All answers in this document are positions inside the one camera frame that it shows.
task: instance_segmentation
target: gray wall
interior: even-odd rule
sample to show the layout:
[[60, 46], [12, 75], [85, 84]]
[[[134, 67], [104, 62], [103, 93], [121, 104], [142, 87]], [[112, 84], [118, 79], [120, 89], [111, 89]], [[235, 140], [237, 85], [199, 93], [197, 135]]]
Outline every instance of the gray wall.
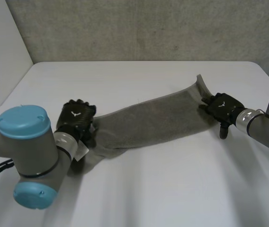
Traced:
[[32, 60], [253, 61], [269, 0], [6, 0]]

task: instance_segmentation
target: light blue cap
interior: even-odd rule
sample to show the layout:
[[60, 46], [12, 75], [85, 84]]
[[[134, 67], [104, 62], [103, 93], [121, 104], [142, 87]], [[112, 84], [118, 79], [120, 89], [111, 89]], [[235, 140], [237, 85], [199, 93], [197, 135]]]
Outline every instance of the light blue cap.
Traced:
[[20, 182], [16, 185], [13, 197], [23, 207], [30, 209], [46, 209], [57, 196], [57, 192], [42, 183]]
[[18, 140], [28, 140], [45, 134], [50, 128], [47, 112], [37, 105], [22, 105], [0, 115], [0, 133]]

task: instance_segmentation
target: white table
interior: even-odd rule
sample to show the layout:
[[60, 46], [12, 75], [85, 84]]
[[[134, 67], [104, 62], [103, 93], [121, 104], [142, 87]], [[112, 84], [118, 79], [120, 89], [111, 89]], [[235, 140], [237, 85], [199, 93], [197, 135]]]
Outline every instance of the white table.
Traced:
[[[62, 105], [81, 98], [103, 115], [182, 90], [201, 74], [212, 93], [263, 109], [269, 77], [251, 62], [45, 62], [34, 65], [0, 113], [34, 104], [55, 128]], [[14, 202], [15, 169], [0, 175], [0, 227], [269, 226], [269, 149], [219, 128], [104, 160], [83, 177], [66, 177], [54, 205]]]

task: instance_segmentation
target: gray towel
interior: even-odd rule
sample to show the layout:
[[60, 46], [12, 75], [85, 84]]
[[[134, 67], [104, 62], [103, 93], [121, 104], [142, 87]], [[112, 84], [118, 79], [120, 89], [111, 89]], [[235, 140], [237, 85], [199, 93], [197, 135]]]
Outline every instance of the gray towel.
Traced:
[[73, 173], [87, 173], [104, 158], [128, 149], [175, 140], [209, 129], [216, 121], [198, 108], [212, 94], [201, 75], [192, 86], [94, 119], [96, 147], [79, 162]]

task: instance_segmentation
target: white label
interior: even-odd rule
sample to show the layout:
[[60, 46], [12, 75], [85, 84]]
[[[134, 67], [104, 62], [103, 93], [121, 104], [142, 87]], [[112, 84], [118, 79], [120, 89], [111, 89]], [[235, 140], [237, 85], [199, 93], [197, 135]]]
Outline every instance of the white label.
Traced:
[[85, 144], [80, 140], [78, 143], [78, 149], [76, 151], [76, 154], [74, 155], [74, 159], [78, 162], [81, 158], [83, 158], [87, 153], [89, 152], [89, 149], [85, 146]]

